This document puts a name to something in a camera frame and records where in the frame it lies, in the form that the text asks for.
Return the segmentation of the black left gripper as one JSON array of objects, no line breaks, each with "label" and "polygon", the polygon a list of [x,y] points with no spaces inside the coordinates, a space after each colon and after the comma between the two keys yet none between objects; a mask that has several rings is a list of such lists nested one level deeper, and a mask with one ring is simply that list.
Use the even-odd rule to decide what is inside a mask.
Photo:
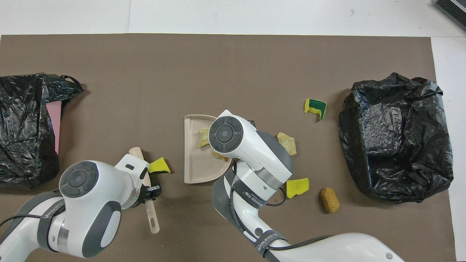
[{"label": "black left gripper", "polygon": [[158,179],[159,174],[159,171],[149,172],[147,174],[147,178],[150,179],[150,185],[154,186],[146,186],[142,184],[140,191],[140,203],[144,203],[145,201],[154,201],[160,196],[162,190]]}]

